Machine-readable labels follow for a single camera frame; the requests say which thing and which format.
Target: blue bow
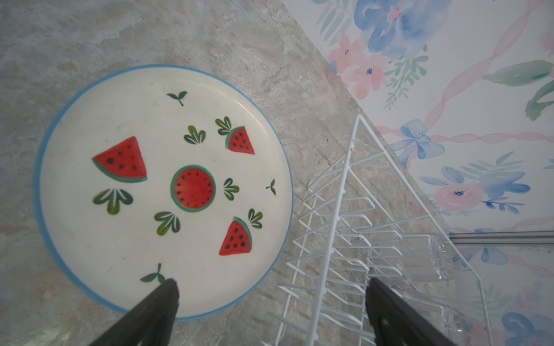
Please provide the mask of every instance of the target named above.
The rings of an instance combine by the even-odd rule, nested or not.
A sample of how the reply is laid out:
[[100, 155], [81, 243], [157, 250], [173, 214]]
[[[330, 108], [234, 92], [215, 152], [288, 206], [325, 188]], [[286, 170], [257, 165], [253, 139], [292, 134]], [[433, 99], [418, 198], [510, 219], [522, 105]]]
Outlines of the blue bow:
[[[427, 126], [425, 126], [421, 120], [416, 119], [405, 123], [404, 126], [400, 128], [400, 131], [410, 139], [391, 144], [391, 149], [394, 151], [404, 149], [415, 142], [417, 146], [417, 157], [419, 159], [432, 158], [444, 153], [444, 147], [442, 145], [431, 142], [431, 138], [425, 135], [427, 133]], [[408, 158], [416, 146], [404, 150], [398, 157], [404, 167], [408, 164]]]

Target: stone surface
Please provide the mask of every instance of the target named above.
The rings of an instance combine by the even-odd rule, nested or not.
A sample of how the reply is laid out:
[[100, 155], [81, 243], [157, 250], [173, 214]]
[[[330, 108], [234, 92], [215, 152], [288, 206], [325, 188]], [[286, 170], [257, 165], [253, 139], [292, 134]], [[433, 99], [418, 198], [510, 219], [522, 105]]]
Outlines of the stone surface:
[[[305, 183], [344, 153], [361, 112], [278, 0], [5, 0], [0, 16], [0, 344], [86, 345], [120, 317], [62, 274], [33, 212], [40, 141], [87, 84], [131, 66], [172, 64], [242, 90], [282, 139], [293, 171], [295, 216], [305, 212]], [[379, 197], [390, 208], [420, 213], [387, 176]], [[300, 230], [293, 223], [291, 233]], [[171, 344], [273, 340], [277, 323], [267, 311], [279, 313], [285, 298], [274, 284], [290, 281], [283, 259], [296, 255], [288, 243], [252, 294], [221, 313], [176, 325]], [[308, 311], [294, 313], [305, 318]], [[288, 334], [283, 344], [301, 341]]]

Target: red watermelon slice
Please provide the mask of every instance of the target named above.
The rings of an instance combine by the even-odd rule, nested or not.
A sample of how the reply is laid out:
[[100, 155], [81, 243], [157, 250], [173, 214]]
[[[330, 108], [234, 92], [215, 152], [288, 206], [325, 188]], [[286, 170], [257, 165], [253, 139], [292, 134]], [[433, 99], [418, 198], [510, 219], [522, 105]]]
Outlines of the red watermelon slice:
[[206, 209], [216, 196], [216, 184], [210, 172], [190, 164], [179, 169], [171, 180], [171, 197], [177, 206], [189, 213]]
[[223, 120], [216, 119], [216, 124], [221, 127], [217, 132], [222, 136], [227, 135], [225, 148], [237, 153], [254, 155], [254, 148], [244, 126], [231, 130], [231, 120], [229, 120], [229, 117], [225, 117]]
[[123, 183], [146, 180], [146, 166], [135, 136], [93, 157], [94, 164], [108, 177]]
[[246, 223], [240, 218], [234, 217], [221, 249], [220, 256], [247, 254], [252, 250], [252, 236]]

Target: white plate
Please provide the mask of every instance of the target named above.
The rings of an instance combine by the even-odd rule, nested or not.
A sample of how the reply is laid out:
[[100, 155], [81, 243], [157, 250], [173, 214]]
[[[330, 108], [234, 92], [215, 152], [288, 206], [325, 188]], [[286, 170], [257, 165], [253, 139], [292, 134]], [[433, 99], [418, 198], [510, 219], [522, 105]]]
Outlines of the white plate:
[[[97, 156], [131, 137], [137, 144], [130, 139]], [[246, 151], [248, 139], [254, 154], [226, 148], [243, 144]], [[188, 165], [207, 173], [176, 174]], [[187, 186], [180, 180], [187, 173], [212, 179], [214, 189], [203, 179]], [[278, 258], [293, 210], [287, 158], [263, 113], [222, 80], [168, 65], [119, 71], [77, 94], [45, 136], [34, 188], [44, 241], [76, 285], [126, 312], [159, 281], [174, 278], [181, 321], [220, 311], [252, 291]], [[237, 224], [250, 236], [239, 230], [243, 239], [231, 241], [232, 223], [231, 236]], [[235, 243], [243, 253], [225, 255]]]

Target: white wire dish rack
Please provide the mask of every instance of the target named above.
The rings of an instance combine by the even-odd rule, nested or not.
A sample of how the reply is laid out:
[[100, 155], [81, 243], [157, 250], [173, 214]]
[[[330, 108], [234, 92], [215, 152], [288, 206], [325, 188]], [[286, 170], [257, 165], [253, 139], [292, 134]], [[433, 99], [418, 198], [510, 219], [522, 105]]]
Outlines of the white wire dish rack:
[[[398, 194], [387, 196], [387, 184], [393, 183], [405, 187], [402, 198]], [[392, 285], [404, 298], [415, 297], [416, 304], [434, 304], [438, 311], [453, 306], [455, 298], [437, 294], [451, 292], [452, 281], [418, 284], [407, 277], [401, 265], [407, 254], [396, 242], [413, 232], [435, 234], [451, 249], [450, 256], [460, 256], [464, 264], [461, 270], [478, 283], [482, 319], [490, 325], [479, 275], [452, 244], [362, 115], [355, 119], [346, 153], [310, 181], [307, 191], [309, 195], [302, 201], [307, 213], [297, 220], [302, 230], [289, 240], [299, 248], [298, 256], [286, 262], [293, 270], [292, 278], [278, 284], [286, 292], [284, 308], [281, 314], [269, 312], [279, 321], [279, 328], [274, 341], [262, 342], [264, 345], [375, 344], [365, 311], [365, 290], [371, 277]], [[413, 210], [420, 212], [410, 215]], [[403, 287], [407, 295], [399, 290]], [[490, 328], [487, 334], [488, 340], [480, 340], [480, 344], [492, 346]]]

